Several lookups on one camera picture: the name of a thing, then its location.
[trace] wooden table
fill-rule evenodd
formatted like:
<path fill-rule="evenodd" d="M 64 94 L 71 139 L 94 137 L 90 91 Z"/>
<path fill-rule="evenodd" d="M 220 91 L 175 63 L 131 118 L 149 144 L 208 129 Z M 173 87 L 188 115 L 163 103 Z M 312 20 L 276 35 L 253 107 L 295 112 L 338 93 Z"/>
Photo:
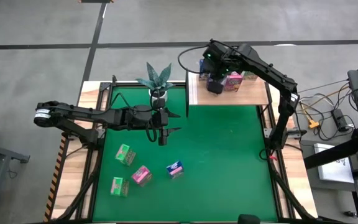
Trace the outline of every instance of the wooden table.
<path fill-rule="evenodd" d="M 256 81 L 244 80 L 242 82 L 242 86 L 237 93 L 224 93 L 222 95 L 216 96 L 211 95 L 208 92 L 204 91 L 205 87 L 203 85 L 199 85 L 199 83 L 195 83 L 196 90 L 198 92 L 197 103 L 195 101 L 190 100 L 191 104 L 202 104 L 202 105 L 215 105 L 216 101 L 219 100 L 222 104 L 236 104 L 236 105 L 268 105 L 269 101 L 267 98 L 266 86 L 265 82 L 261 79 L 257 79 Z M 99 81 L 88 81 L 84 82 L 84 85 L 81 90 L 80 100 L 78 106 L 86 107 L 86 108 L 95 108 L 96 102 L 98 100 L 99 88 L 101 86 L 101 82 Z M 193 91 L 189 91 L 189 98 L 194 97 L 194 87 Z M 274 117 L 277 119 L 279 113 L 277 111 L 278 102 L 280 93 L 277 89 L 270 86 L 270 94 L 272 96 L 272 107 L 274 112 Z M 107 96 L 103 96 L 103 102 L 106 102 Z M 235 103 L 225 103 L 230 101 L 230 99 L 234 99 Z M 265 117 L 267 121 L 267 127 L 270 126 L 268 122 L 269 114 L 267 111 L 265 112 Z M 77 124 L 80 124 L 84 128 L 91 128 L 92 124 L 83 122 L 83 121 L 75 121 Z M 294 128 L 294 121 L 292 118 L 288 121 L 288 128 Z M 298 146 L 299 143 L 297 140 L 289 139 L 287 143 Z M 68 141 L 65 138 L 62 138 L 61 145 L 59 148 L 59 154 L 57 158 L 57 163 L 55 166 L 55 172 L 52 177 L 52 184 L 50 187 L 50 193 L 47 200 L 47 209 L 44 215 L 44 221 L 47 221 L 51 218 L 58 218 L 70 205 L 73 199 L 76 197 L 77 193 L 81 188 L 81 181 L 84 174 L 84 166 L 85 160 L 87 157 L 87 150 L 81 149 L 75 154 L 72 154 L 70 157 L 65 158 L 65 154 L 74 151 L 81 147 L 81 144 L 77 140 Z M 93 170 L 94 160 L 96 159 L 97 152 L 92 152 L 93 160 L 91 164 L 91 169 L 89 172 Z M 284 147 L 282 150 L 283 160 L 285 163 L 285 169 L 287 172 L 288 183 L 291 191 L 297 197 L 299 202 L 306 208 L 306 210 L 317 217 L 317 211 L 314 205 L 313 196 L 310 189 L 310 184 L 308 180 L 308 176 L 306 173 L 305 165 L 303 163 L 303 157 L 299 150 L 296 150 L 291 147 Z M 283 192 L 279 190 L 280 201 L 283 208 L 284 217 L 288 217 L 288 210 L 286 209 L 286 200 Z M 83 211 L 88 210 L 88 202 L 90 198 L 90 190 L 87 192 L 85 197 L 84 209 Z"/>

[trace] gray floor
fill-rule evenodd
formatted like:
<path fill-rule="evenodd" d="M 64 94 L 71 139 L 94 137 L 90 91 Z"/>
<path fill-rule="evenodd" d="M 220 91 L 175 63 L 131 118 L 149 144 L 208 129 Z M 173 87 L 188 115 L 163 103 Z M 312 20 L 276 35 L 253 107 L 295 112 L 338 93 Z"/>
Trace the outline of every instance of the gray floor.
<path fill-rule="evenodd" d="M 1 0 L 0 45 L 91 43 L 100 4 L 76 0 Z M 358 39 L 358 0 L 117 0 L 104 15 L 99 43 Z M 267 62 L 293 77 L 299 90 L 342 80 L 358 68 L 358 45 L 258 46 Z M 173 64 L 172 80 L 184 79 L 176 57 L 183 48 L 98 49 L 90 80 L 146 77 Z M 45 211 L 60 131 L 32 123 L 38 102 L 76 103 L 88 49 L 0 50 L 0 146 L 30 154 L 27 165 L 12 162 L 19 176 L 7 178 L 0 198 L 0 223 L 40 222 Z M 183 56 L 197 69 L 202 50 Z M 329 93 L 341 85 L 303 93 Z M 341 105 L 358 126 L 357 114 Z M 308 133 L 305 139 L 314 139 Z M 347 137 L 337 139 L 344 141 Z M 347 192 L 313 189 L 318 213 L 349 221 L 335 207 Z"/>

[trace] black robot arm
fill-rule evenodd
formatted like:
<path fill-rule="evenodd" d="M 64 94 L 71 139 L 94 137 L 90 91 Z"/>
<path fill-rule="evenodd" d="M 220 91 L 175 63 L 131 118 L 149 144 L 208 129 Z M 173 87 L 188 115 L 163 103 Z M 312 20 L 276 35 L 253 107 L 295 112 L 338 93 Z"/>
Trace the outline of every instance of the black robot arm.
<path fill-rule="evenodd" d="M 120 109 L 108 109 L 106 111 L 94 110 L 68 105 L 57 101 L 38 103 L 35 109 L 34 123 L 40 127 L 56 127 L 62 131 L 74 135 L 83 144 L 97 144 L 98 131 L 85 129 L 72 120 L 89 121 L 102 124 L 103 127 L 115 131 L 121 130 L 146 130 L 150 141 L 157 140 L 157 130 L 160 132 L 159 145 L 167 144 L 167 137 L 175 129 L 165 129 L 168 125 L 168 117 L 179 117 L 167 108 L 165 100 L 159 99 L 158 109 L 152 109 L 147 105 L 124 107 Z"/>
<path fill-rule="evenodd" d="M 228 72 L 250 71 L 280 91 L 278 106 L 280 116 L 276 127 L 270 133 L 268 148 L 271 150 L 283 148 L 287 140 L 286 125 L 295 112 L 299 99 L 294 80 L 273 68 L 273 64 L 267 64 L 260 59 L 258 53 L 248 44 L 242 44 L 235 49 L 222 42 L 211 40 L 203 56 L 203 67 L 211 73 L 211 78 L 216 83 L 219 83 Z"/>

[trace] green tabletop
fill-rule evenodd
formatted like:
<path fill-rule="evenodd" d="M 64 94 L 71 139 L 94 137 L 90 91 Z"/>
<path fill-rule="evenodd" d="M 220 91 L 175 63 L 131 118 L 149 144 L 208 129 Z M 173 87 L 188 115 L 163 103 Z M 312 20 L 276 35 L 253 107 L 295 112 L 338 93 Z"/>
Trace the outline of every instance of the green tabletop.
<path fill-rule="evenodd" d="M 119 87 L 130 105 L 148 105 L 145 88 Z M 125 106 L 119 98 L 113 108 Z M 168 91 L 167 107 L 182 127 L 166 146 L 149 142 L 145 131 L 111 131 L 106 135 L 94 222 L 236 221 L 239 214 L 276 221 L 269 169 L 258 157 L 264 147 L 255 106 L 191 106 L 185 116 L 185 89 Z M 130 167 L 114 157 L 121 144 L 137 154 Z M 169 178 L 166 166 L 182 161 L 185 173 Z M 145 165 L 152 180 L 138 186 L 131 175 Z M 110 194 L 113 177 L 130 179 L 127 197 Z"/>

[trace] yellow-black tape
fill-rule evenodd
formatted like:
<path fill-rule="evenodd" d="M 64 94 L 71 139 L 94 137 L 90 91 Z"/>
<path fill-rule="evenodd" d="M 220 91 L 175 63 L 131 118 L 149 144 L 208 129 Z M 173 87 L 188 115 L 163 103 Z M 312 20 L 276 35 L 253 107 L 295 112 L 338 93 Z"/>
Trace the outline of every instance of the yellow-black tape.
<path fill-rule="evenodd" d="M 52 183 L 50 184 L 47 205 L 44 213 L 44 222 L 50 221 L 52 217 L 53 206 L 55 204 L 58 189 L 58 181 L 60 180 L 60 175 L 64 163 L 63 155 L 67 151 L 68 144 L 66 144 L 66 141 L 67 140 L 65 137 L 62 137 L 62 139 L 60 140 L 59 152 L 56 158 L 55 170 L 53 171 Z"/>

